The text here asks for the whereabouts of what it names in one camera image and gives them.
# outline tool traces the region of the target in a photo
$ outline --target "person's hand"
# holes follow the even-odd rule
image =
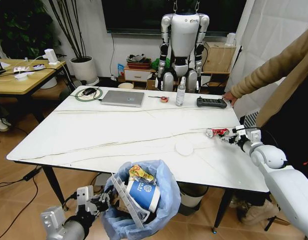
[[[229,91],[223,95],[223,98],[232,102],[232,106],[237,101],[237,98]]]

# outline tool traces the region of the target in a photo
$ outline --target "laptop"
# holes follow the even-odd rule
[[[131,106],[140,108],[142,106],[143,98],[143,92],[110,90],[102,99],[101,103],[105,105]]]

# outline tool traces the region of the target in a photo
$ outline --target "red can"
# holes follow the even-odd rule
[[[229,129],[227,128],[221,128],[221,129],[208,128],[206,129],[206,135],[209,138],[212,138],[215,135],[223,136],[227,134],[229,134]]]

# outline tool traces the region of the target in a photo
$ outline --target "television screen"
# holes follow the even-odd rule
[[[194,9],[196,0],[186,0]],[[102,0],[108,33],[160,34],[162,16],[172,14],[173,0]],[[207,36],[235,33],[246,0],[201,0],[198,13],[207,14]]]

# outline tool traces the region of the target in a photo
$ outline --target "snack wrapper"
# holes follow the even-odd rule
[[[146,184],[155,184],[155,178],[145,172],[138,164],[135,164],[130,170],[129,170],[129,180],[130,181],[138,181],[141,183]]]

